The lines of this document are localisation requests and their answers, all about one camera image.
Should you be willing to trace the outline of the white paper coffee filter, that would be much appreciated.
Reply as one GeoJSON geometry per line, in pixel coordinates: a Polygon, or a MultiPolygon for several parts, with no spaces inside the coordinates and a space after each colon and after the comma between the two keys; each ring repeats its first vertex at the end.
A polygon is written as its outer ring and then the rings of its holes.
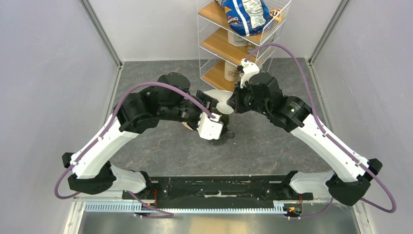
{"type": "Polygon", "coordinates": [[[227,90],[208,90],[204,91],[204,93],[218,101],[216,105],[216,109],[225,115],[230,115],[235,112],[234,108],[231,107],[227,102],[233,95],[233,92],[227,90]]]}

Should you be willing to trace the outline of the coffee filter pack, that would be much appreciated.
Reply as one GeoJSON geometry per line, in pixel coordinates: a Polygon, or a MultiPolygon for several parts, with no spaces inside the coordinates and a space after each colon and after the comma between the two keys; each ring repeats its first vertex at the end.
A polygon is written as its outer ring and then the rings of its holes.
{"type": "Polygon", "coordinates": [[[188,125],[187,122],[182,122],[182,124],[183,124],[187,129],[189,129],[189,130],[191,130],[191,131],[194,130],[190,125],[188,125]]]}

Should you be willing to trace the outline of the dark green coffee dripper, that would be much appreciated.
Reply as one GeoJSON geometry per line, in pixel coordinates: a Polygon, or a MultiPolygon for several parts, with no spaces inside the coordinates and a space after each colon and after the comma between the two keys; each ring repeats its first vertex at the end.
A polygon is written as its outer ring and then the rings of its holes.
{"type": "Polygon", "coordinates": [[[229,124],[229,122],[230,122],[229,115],[223,114],[223,113],[221,113],[220,111],[218,111],[217,109],[213,109],[213,110],[212,110],[212,113],[213,113],[213,114],[218,114],[218,115],[221,116],[221,117],[220,117],[220,122],[223,123],[223,127],[224,127],[224,128],[228,126],[228,124],[229,124]]]}

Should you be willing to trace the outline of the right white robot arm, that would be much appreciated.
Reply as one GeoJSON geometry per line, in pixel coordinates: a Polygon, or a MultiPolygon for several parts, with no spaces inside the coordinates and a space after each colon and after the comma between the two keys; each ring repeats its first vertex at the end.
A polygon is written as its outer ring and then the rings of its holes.
{"type": "Polygon", "coordinates": [[[378,159],[367,159],[338,139],[311,107],[301,98],[283,95],[277,80],[268,73],[253,75],[248,81],[235,83],[227,101],[236,113],[255,111],[267,117],[314,150],[330,167],[325,173],[294,172],[281,193],[286,199],[299,194],[329,194],[338,202],[353,206],[367,193],[373,179],[365,171],[377,175],[382,168],[378,159]]]}

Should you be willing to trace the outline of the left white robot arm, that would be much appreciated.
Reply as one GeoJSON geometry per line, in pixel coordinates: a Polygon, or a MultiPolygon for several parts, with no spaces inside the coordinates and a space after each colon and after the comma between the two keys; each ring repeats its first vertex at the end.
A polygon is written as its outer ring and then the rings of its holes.
{"type": "Polygon", "coordinates": [[[162,120],[186,123],[200,138],[217,140],[224,129],[217,100],[198,91],[190,94],[190,81],[179,73],[162,75],[156,82],[131,88],[118,102],[108,121],[77,153],[65,153],[64,167],[71,175],[68,185],[77,194],[96,195],[107,190],[135,193],[141,199],[152,195],[153,186],[144,171],[128,171],[110,159],[125,144],[155,128],[162,120]]]}

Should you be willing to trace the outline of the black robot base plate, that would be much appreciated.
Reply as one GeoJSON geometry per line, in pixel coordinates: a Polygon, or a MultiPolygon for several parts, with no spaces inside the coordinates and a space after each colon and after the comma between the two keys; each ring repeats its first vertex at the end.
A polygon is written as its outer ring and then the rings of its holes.
{"type": "Polygon", "coordinates": [[[313,200],[312,193],[298,194],[287,175],[152,176],[151,185],[136,193],[154,200],[158,209],[271,208],[274,201],[313,200]]]}

